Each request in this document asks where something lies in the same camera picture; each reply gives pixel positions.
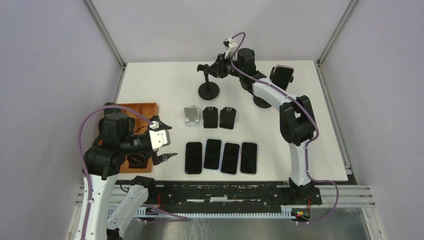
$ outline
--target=purple cable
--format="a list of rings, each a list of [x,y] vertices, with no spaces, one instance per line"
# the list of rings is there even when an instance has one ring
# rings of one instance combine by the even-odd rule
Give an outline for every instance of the purple cable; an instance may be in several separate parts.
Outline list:
[[[160,212],[160,213],[163,213],[163,214],[177,218],[177,219],[171,219],[171,220],[165,220],[165,221],[147,221],[146,223],[148,223],[148,224],[164,224],[164,223],[173,223],[173,222],[185,222],[185,221],[189,220],[189,218],[186,217],[186,216],[180,216],[180,215],[177,215],[177,214],[173,214],[173,213],[164,211],[164,210],[162,210],[158,207],[152,206],[152,205],[143,204],[140,207],[154,209],[157,212]]]
[[[235,37],[237,37],[237,36],[239,36],[239,35],[241,35],[241,34],[243,34],[244,36],[243,36],[243,39],[241,40],[242,42],[243,42],[243,40],[245,39],[245,36],[246,36],[246,33],[244,33],[244,32],[239,32],[239,33],[237,33],[236,35],[234,35],[232,38],[235,38]],[[234,52],[234,55],[233,56],[235,56],[235,54],[237,53],[237,51],[238,51],[238,49],[239,49],[239,47],[242,45],[242,42],[240,42],[240,44],[238,45],[238,47],[237,47],[237,49],[236,49],[236,51]],[[308,113],[308,111],[306,111],[306,109],[296,100],[296,99],[294,99],[293,97],[291,97],[291,96],[289,96],[284,90],[282,90],[281,88],[279,88],[278,86],[276,86],[276,85],[274,85],[274,84],[272,84],[272,83],[269,83],[269,82],[266,82],[266,81],[261,81],[261,80],[258,80],[258,79],[256,79],[256,78],[253,78],[253,77],[251,77],[251,76],[249,76],[249,75],[247,75],[246,73],[244,73],[243,71],[241,71],[240,69],[238,69],[235,65],[234,65],[234,62],[233,62],[233,59],[232,58],[230,58],[230,62],[231,62],[231,65],[232,65],[232,67],[237,71],[237,72],[239,72],[240,74],[242,74],[242,75],[244,75],[245,77],[247,77],[247,78],[249,78],[249,79],[251,79],[251,80],[253,80],[253,81],[255,81],[256,83],[259,83],[259,84],[265,84],[265,85],[267,85],[267,86],[270,86],[271,88],[273,88],[273,89],[275,89],[277,92],[279,92],[279,93],[281,93],[284,97],[286,97],[287,99],[289,99],[290,101],[292,101],[292,102],[294,102],[299,108],[300,108],[300,110],[302,110],[302,112],[306,115],[306,117],[308,118],[308,120],[312,123],[312,125],[313,125],[313,127],[315,128],[315,131],[316,131],[316,135],[313,137],[313,138],[311,138],[309,141],[307,141],[306,142],[306,144],[305,144],[305,168],[306,168],[306,175],[307,175],[307,177],[308,178],[310,178],[313,182],[316,182],[316,183],[330,183],[330,184],[332,184],[332,185],[334,185],[334,187],[335,187],[335,192],[336,192],[336,196],[335,196],[335,202],[334,202],[334,206],[331,208],[331,210],[326,214],[326,215],[324,215],[324,216],[322,216],[322,217],[320,217],[320,218],[318,218],[318,219],[315,219],[315,220],[312,220],[312,221],[308,221],[308,222],[306,222],[306,223],[303,223],[303,222],[301,222],[301,224],[311,224],[311,223],[315,223],[315,222],[319,222],[319,221],[321,221],[321,220],[324,220],[325,218],[327,218],[328,216],[330,216],[331,214],[333,214],[333,212],[335,211],[335,209],[336,209],[336,206],[337,206],[337,203],[339,202],[339,187],[337,186],[337,184],[334,182],[334,181],[331,181],[331,180],[316,180],[316,179],[314,179],[310,174],[309,174],[309,156],[308,156],[308,146],[309,146],[309,144],[310,143],[312,143],[313,141],[315,141],[317,138],[318,138],[318,136],[320,135],[320,131],[318,130],[318,126],[317,126],[317,123],[314,121],[314,119],[312,118],[312,116]],[[275,70],[278,68],[278,67],[282,67],[282,65],[277,65],[277,66],[275,66],[275,68],[274,68],[274,72],[275,72]]]
[[[93,182],[92,182],[92,179],[90,177],[89,170],[87,169],[86,161],[84,161],[83,147],[81,146],[81,133],[83,132],[83,127],[84,127],[84,124],[86,124],[87,120],[93,114],[97,113],[98,111],[105,110],[105,109],[122,109],[122,110],[127,110],[127,111],[129,111],[129,112],[137,115],[137,117],[142,118],[149,125],[152,124],[152,122],[150,120],[148,120],[147,118],[145,118],[140,113],[138,113],[138,112],[134,111],[133,109],[128,108],[126,106],[119,106],[119,105],[101,106],[101,107],[95,109],[94,111],[90,112],[82,120],[82,122],[81,122],[81,124],[79,125],[79,128],[78,128],[78,136],[76,137],[76,141],[77,141],[77,146],[78,146],[79,158],[81,159],[81,162],[82,162],[82,169],[84,171],[85,177],[87,178],[87,186],[88,186],[88,198],[87,199],[88,199],[88,202],[87,202],[87,207],[85,209],[84,222],[82,224],[82,229],[81,229],[81,240],[84,240],[84,238],[86,236],[87,224],[88,224],[88,221],[89,221],[90,208],[91,208],[90,200],[93,199]]]

